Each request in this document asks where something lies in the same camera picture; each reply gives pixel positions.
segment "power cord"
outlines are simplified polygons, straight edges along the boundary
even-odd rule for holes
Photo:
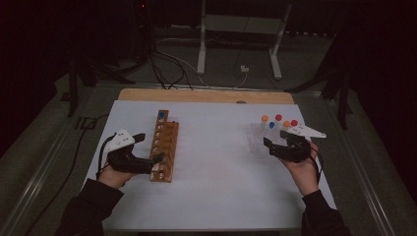
[[[49,209],[49,207],[52,205],[52,203],[55,201],[55,199],[58,197],[58,195],[61,193],[61,191],[64,189],[65,185],[67,184],[68,180],[70,179],[71,174],[73,173],[73,170],[76,166],[76,162],[77,162],[77,158],[78,158],[78,153],[80,150],[80,146],[83,140],[84,135],[86,134],[86,131],[89,130],[89,127],[93,127],[95,126],[96,122],[98,120],[100,120],[101,118],[104,118],[108,116],[108,114],[106,115],[102,115],[99,116],[97,118],[89,118],[86,117],[88,119],[91,120],[91,122],[89,124],[86,125],[86,127],[84,128],[79,141],[77,143],[77,148],[76,148],[76,152],[74,153],[74,157],[73,157],[73,162],[71,164],[71,168],[70,168],[70,172],[67,174],[64,182],[61,184],[61,186],[59,187],[58,191],[55,193],[55,195],[52,197],[52,199],[48,202],[48,204],[45,206],[45,208],[40,212],[40,214],[37,216],[37,218],[34,220],[34,222],[30,225],[29,229],[27,230],[27,232],[25,233],[25,236],[30,235],[31,231],[33,230],[33,228],[36,226],[37,222],[42,218],[42,216],[46,213],[46,211]]]

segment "hand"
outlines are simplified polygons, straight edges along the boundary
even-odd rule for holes
[[[319,151],[319,147],[317,147],[312,142],[309,143],[312,148],[310,155],[312,158],[316,158],[318,155],[317,151]],[[315,163],[313,163],[311,158],[307,158],[300,163],[294,163],[284,159],[281,159],[281,161],[291,173],[295,185],[297,185],[300,193],[303,196],[309,195],[319,190],[319,183],[317,182],[317,170]]]
[[[119,189],[135,175],[137,174],[114,170],[110,165],[108,165],[108,163],[106,163],[106,167],[104,167],[101,171],[97,181],[111,188]]]

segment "white plug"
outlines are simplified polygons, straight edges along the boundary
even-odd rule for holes
[[[241,65],[240,66],[240,71],[241,72],[249,72],[249,67],[247,65]]]

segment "person's left hand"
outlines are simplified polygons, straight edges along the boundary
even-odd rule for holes
[[[110,165],[106,163],[106,167],[102,169],[97,181],[111,188],[119,189],[135,175],[137,174],[114,170]]]

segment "dark background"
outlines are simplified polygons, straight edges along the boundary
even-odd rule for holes
[[[141,5],[142,1],[133,1]],[[68,73],[68,43],[76,43],[102,62],[117,64],[126,48],[108,30],[124,33],[132,14],[127,1],[19,0],[0,3],[1,124],[0,155],[55,95],[54,82]],[[242,1],[235,14],[267,15]],[[194,0],[148,1],[155,27],[196,27],[201,5]],[[208,10],[230,12],[229,5],[212,1]],[[320,72],[349,63],[350,87],[383,140],[409,193],[417,202],[417,121],[415,79],[417,50],[416,3],[382,1],[307,1],[293,6],[289,34],[337,36]],[[112,19],[106,24],[105,19]]]

